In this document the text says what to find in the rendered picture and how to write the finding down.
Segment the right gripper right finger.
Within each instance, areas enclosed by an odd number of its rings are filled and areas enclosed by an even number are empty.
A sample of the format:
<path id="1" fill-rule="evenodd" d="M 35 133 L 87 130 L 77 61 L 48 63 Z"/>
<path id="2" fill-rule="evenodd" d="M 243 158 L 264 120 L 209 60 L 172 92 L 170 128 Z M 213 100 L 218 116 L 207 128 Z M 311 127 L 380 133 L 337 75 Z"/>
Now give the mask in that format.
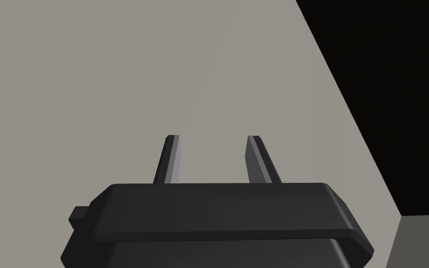
<path id="1" fill-rule="evenodd" d="M 248 136 L 245 162 L 249 183 L 282 183 L 260 136 Z"/>

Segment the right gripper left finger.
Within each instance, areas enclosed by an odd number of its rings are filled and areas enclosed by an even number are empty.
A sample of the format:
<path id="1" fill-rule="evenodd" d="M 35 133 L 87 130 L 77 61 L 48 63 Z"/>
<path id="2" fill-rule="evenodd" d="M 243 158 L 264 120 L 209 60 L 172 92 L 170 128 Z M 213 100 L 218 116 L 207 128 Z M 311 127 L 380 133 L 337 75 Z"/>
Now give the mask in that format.
<path id="1" fill-rule="evenodd" d="M 179 182 L 181 168 L 181 143 L 179 135 L 165 138 L 153 184 Z"/>

